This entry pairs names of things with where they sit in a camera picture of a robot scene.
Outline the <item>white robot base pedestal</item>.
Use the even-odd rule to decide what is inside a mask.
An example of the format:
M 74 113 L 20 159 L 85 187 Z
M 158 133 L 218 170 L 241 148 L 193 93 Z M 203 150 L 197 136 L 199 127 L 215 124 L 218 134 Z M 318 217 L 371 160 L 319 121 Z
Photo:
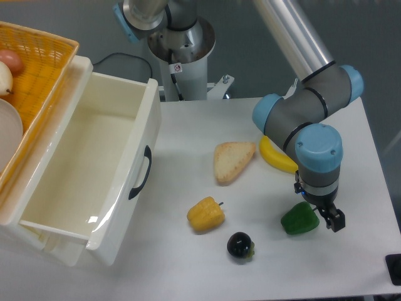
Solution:
M 166 102 L 227 97 L 233 76 L 223 75 L 216 83 L 208 82 L 208 57 L 215 44 L 213 27 L 201 17 L 185 31 L 164 28 L 150 35 L 148 47 L 159 63 Z

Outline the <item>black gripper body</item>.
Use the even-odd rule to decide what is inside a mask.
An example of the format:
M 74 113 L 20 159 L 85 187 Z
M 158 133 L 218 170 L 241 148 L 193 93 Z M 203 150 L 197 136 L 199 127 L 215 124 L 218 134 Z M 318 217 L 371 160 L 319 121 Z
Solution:
M 336 210 L 334 200 L 338 192 L 338 179 L 327 186 L 316 187 L 304 182 L 299 174 L 295 174 L 294 191 L 301 194 L 308 203 L 315 205 L 322 212 Z

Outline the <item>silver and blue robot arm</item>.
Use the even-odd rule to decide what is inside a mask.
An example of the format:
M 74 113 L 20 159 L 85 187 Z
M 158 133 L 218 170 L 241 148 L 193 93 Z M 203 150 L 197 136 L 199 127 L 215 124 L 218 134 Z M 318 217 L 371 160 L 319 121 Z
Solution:
M 288 97 L 263 97 L 253 110 L 253 122 L 297 163 L 295 191 L 316 206 L 329 229 L 339 231 L 345 215 L 334 201 L 342 140 L 323 122 L 363 93 L 363 78 L 354 67 L 336 64 L 296 1 L 254 5 L 303 87 Z M 206 96 L 207 73 L 187 69 L 207 58 L 216 38 L 195 1 L 121 1 L 113 12 L 126 37 L 131 42 L 146 39 L 161 62 L 166 100 Z

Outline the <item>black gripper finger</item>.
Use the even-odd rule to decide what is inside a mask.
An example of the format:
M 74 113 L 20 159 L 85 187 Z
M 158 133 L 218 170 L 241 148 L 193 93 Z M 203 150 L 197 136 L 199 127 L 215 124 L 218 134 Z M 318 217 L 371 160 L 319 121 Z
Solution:
M 318 207 L 320 215 L 326 222 L 326 227 L 336 233 L 345 228 L 345 214 L 335 207 L 329 205 L 326 207 Z

